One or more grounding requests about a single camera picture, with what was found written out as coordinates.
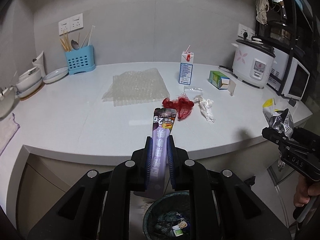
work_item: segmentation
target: blue utensil holder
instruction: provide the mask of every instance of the blue utensil holder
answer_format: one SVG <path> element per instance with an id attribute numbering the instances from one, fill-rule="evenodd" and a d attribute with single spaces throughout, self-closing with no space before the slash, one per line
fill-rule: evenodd
<path id="1" fill-rule="evenodd" d="M 79 72 L 89 72 L 96 68 L 93 57 L 93 46 L 65 52 L 69 68 L 69 75 Z"/>

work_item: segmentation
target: trash can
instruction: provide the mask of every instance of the trash can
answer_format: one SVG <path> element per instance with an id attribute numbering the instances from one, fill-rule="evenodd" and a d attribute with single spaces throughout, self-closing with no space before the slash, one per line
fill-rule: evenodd
<path id="1" fill-rule="evenodd" d="M 162 229 L 167 222 L 159 222 L 159 220 L 163 220 L 162 218 L 168 214 L 169 212 L 176 212 L 185 220 L 190 221 L 190 196 L 189 192 L 186 191 L 178 191 L 173 192 L 159 200 L 155 201 L 147 210 L 144 218 L 143 218 L 143 233 L 148 240 L 189 240 L 190 239 L 190 230 L 185 230 L 184 234 L 178 237 L 168 236 L 164 234 L 160 229 L 160 225 Z M 173 218 L 172 224 L 170 222 L 167 223 L 167 230 L 172 231 L 171 226 L 177 224 Z"/>

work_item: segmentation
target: microwave door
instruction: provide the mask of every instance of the microwave door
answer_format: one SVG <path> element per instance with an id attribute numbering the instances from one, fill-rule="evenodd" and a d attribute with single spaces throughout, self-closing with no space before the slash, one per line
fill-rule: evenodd
<path id="1" fill-rule="evenodd" d="M 304 91 L 309 81 L 310 73 L 306 68 L 295 58 L 292 59 L 292 64 L 284 86 L 283 95 L 285 97 L 301 100 Z"/>

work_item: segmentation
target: white towel with purple trim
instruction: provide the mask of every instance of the white towel with purple trim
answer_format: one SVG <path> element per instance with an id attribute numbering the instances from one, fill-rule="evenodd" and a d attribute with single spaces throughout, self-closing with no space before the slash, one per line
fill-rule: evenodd
<path id="1" fill-rule="evenodd" d="M 0 121 L 0 155 L 19 128 L 20 125 L 14 120 L 14 113 L 9 114 L 5 119 Z"/>

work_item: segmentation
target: red net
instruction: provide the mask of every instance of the red net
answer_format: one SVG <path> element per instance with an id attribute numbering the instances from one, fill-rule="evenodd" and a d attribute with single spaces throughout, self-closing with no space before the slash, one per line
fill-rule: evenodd
<path id="1" fill-rule="evenodd" d="M 172 101 L 170 101 L 170 98 L 166 98 L 163 100 L 162 104 L 165 108 L 176 109 L 179 120 L 183 120 L 191 114 L 191 109 L 195 105 L 189 100 L 186 94 L 182 94 L 178 99 Z"/>

